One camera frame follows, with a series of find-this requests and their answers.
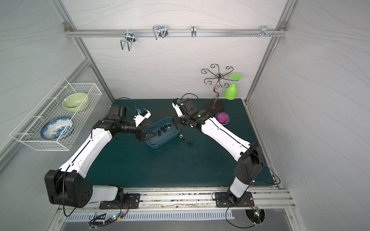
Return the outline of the blue plastic storage box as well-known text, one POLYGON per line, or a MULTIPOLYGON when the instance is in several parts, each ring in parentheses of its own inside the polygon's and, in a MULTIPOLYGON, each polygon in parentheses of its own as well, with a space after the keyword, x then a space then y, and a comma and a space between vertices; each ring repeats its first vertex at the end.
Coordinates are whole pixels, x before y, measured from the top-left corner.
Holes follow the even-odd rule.
POLYGON ((150 125, 145 129, 145 131, 152 131, 157 133, 157 136, 154 138, 151 138, 149 140, 146 140, 145 143, 151 147, 152 149, 158 149, 164 144, 168 143, 172 139, 176 138, 179 135, 179 130, 174 125, 171 117, 165 117, 158 122, 150 125), (164 128, 164 125, 171 124, 171 129, 164 128))

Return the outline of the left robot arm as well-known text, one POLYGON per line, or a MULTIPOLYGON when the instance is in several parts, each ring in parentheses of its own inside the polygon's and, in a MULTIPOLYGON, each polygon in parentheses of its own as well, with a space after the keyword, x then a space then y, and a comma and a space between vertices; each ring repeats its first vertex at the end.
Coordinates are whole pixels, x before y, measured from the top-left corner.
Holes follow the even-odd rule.
POLYGON ((87 173, 103 148, 118 133, 135 135, 139 141, 150 139, 140 124, 150 118, 151 112, 145 108, 137 109, 132 121, 125 119, 126 108, 113 105, 103 119, 92 127, 89 137, 75 154, 57 170, 49 170, 45 186, 51 204, 83 208, 97 202, 125 204, 125 194, 121 187, 96 186, 86 180, 87 173))

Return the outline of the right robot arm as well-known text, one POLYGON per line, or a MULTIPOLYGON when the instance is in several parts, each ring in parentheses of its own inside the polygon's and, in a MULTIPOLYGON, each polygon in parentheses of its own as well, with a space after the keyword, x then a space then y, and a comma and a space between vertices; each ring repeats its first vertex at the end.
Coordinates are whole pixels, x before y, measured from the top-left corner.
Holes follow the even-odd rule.
POLYGON ((224 104, 216 109, 206 107, 198 110, 191 99, 177 98, 173 100, 172 107, 176 111, 176 116, 172 120, 178 129, 188 126, 199 130, 218 142, 235 159, 237 162, 234 169, 235 179, 227 195, 232 205, 239 203, 263 169, 264 164, 259 157, 263 153, 262 147, 258 143, 251 144, 243 140, 217 120, 216 114, 222 112, 224 104))

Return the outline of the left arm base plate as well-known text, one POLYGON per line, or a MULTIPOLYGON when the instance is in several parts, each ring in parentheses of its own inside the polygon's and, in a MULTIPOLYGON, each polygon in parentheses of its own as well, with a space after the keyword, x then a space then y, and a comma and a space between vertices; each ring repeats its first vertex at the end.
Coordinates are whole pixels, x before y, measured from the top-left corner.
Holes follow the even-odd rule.
POLYGON ((141 194, 125 193, 118 195, 113 201, 103 201, 99 205, 99 209, 138 209, 140 204, 141 194))

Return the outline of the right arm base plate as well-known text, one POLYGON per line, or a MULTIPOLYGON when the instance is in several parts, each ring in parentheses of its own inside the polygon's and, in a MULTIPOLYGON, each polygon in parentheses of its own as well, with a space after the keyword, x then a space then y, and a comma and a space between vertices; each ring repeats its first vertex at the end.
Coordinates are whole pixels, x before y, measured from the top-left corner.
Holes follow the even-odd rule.
POLYGON ((255 206, 252 193, 249 191, 246 191, 241 198, 236 198, 232 193, 228 192, 213 192, 212 199, 216 202, 217 208, 228 208, 229 206, 244 208, 255 206))

